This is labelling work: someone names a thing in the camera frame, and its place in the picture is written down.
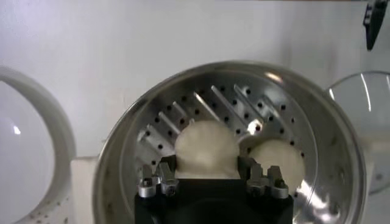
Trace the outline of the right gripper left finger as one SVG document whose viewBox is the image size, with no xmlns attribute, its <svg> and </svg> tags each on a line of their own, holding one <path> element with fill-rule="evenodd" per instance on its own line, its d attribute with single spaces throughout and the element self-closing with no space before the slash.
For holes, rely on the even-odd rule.
<svg viewBox="0 0 390 224">
<path fill-rule="evenodd" d="M 154 173 L 151 166 L 142 165 L 138 172 L 138 195 L 141 198 L 152 198 L 157 195 L 157 187 L 159 187 L 162 195 L 174 197 L 179 185 L 175 172 L 175 155 L 162 157 Z"/>
</svg>

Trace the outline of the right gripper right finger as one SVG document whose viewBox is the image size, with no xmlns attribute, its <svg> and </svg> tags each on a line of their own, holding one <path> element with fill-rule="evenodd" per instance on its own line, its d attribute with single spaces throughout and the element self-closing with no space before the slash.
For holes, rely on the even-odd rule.
<svg viewBox="0 0 390 224">
<path fill-rule="evenodd" d="M 246 188 L 254 197 L 272 197 L 280 200 L 289 197 L 289 187 L 285 183 L 279 166 L 270 166 L 267 174 L 263 173 L 260 163 L 248 156 L 237 159 L 238 173 L 246 182 Z"/>
</svg>

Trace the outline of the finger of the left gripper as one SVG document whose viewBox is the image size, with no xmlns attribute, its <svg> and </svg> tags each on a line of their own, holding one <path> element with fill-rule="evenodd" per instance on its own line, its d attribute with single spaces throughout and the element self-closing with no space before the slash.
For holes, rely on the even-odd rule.
<svg viewBox="0 0 390 224">
<path fill-rule="evenodd" d="M 388 0 L 370 0 L 364 13 L 363 26 L 366 34 L 366 49 L 371 51 L 374 48 L 378 34 L 388 6 Z"/>
</svg>

